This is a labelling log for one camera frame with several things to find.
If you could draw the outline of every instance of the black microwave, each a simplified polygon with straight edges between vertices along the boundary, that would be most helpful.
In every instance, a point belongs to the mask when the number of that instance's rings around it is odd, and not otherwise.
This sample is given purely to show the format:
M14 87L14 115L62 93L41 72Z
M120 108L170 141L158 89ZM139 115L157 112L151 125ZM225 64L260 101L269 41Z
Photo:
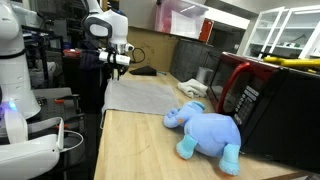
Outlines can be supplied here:
M238 125L241 152L319 173L320 76L230 53L218 61L207 94Z

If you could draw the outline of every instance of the plush toy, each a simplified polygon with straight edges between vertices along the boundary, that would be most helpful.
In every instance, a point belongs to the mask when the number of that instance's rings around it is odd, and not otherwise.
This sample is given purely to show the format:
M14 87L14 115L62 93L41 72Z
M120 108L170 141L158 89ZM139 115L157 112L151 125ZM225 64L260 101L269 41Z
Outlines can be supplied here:
M168 128L184 127L184 138L176 145L177 152L189 159L194 150L207 156L222 157L220 169L230 175L239 174L241 139L238 127L230 116L203 113L205 106L190 101L179 109L171 109L164 116Z

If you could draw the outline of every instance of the white cabinet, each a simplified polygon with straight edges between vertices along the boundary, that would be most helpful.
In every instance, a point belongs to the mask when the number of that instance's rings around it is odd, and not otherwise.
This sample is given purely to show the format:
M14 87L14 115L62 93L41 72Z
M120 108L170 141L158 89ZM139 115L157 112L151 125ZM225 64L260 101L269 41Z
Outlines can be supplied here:
M320 5L261 12L243 55L261 58L264 52L308 58L320 45L319 22Z

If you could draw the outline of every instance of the wooden table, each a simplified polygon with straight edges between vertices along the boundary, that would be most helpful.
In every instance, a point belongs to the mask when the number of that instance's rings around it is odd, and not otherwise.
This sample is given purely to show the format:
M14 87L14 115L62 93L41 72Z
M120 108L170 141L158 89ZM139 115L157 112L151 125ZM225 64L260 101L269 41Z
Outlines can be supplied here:
M121 79L169 85L180 105L191 100L176 88L178 81L169 73L155 77L126 73ZM193 100L204 103L207 107L205 112L214 112L208 99ZM175 146L182 137L183 128L166 128L163 116L108 110L100 140L95 179L250 180L299 172L265 159L240 155L240 174L230 177L219 170L219 158L207 157L197 152L189 160L180 158Z

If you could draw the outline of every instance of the blue light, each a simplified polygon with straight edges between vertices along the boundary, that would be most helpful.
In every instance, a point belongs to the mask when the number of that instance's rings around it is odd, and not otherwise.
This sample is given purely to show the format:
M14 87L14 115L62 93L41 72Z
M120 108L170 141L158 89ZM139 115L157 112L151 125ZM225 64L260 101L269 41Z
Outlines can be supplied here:
M9 102L9 107L10 107L11 110L17 111L17 107L16 107L16 105L14 104L14 102L10 101L10 102Z

